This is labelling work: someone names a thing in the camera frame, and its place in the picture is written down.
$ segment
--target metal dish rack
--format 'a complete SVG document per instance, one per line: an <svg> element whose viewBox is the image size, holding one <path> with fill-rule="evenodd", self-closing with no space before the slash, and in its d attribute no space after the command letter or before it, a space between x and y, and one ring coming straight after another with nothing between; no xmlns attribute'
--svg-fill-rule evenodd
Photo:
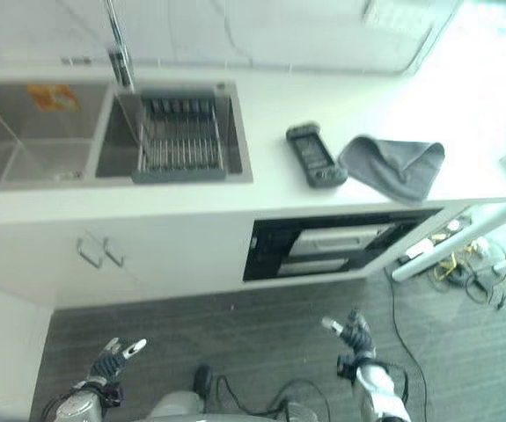
<svg viewBox="0 0 506 422"><path fill-rule="evenodd" d="M144 98L135 183L225 178L215 98Z"/></svg>

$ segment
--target white countertop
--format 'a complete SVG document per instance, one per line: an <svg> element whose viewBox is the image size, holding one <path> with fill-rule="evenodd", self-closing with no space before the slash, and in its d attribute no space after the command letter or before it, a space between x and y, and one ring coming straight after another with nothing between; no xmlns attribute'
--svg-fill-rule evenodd
<svg viewBox="0 0 506 422"><path fill-rule="evenodd" d="M48 75L63 81L113 79L108 67L0 69L0 80L40 80ZM425 207L506 199L499 138L485 136L488 122L479 130L482 116L469 113L473 95L454 101L455 88L445 90L408 78L250 70L145 68L136 69L136 76L140 80L235 81L253 182L0 191L0 224L209 212L258 211L284 216L403 208L353 178L336 189L311 189L284 139L289 126L308 120L320 124L321 136L335 157L360 134L441 142L446 159Z"/></svg>

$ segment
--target chrome faucet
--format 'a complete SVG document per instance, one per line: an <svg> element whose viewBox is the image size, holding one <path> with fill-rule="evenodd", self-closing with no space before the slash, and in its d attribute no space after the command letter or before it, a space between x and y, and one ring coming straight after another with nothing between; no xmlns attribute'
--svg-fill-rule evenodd
<svg viewBox="0 0 506 422"><path fill-rule="evenodd" d="M115 14L113 0L104 0L106 11L110 20L110 26L114 33L115 45L108 49L108 57L114 69L115 78L118 84L130 91L136 89L133 78L133 67L131 57L129 57L128 46L121 36L120 26L118 25L118 17Z"/></svg>

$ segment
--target black oven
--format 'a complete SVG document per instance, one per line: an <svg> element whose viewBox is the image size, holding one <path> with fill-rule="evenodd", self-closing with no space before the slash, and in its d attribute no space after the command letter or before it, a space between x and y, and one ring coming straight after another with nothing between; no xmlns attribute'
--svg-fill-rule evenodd
<svg viewBox="0 0 506 422"><path fill-rule="evenodd" d="M438 211L257 220L243 281L362 268Z"/></svg>

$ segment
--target gray cloth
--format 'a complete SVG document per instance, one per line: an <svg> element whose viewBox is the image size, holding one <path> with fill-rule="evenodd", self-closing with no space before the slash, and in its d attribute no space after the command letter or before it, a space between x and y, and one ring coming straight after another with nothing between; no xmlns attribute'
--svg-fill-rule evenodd
<svg viewBox="0 0 506 422"><path fill-rule="evenodd" d="M401 203L420 205L444 160L442 144L353 139L339 155L348 174Z"/></svg>

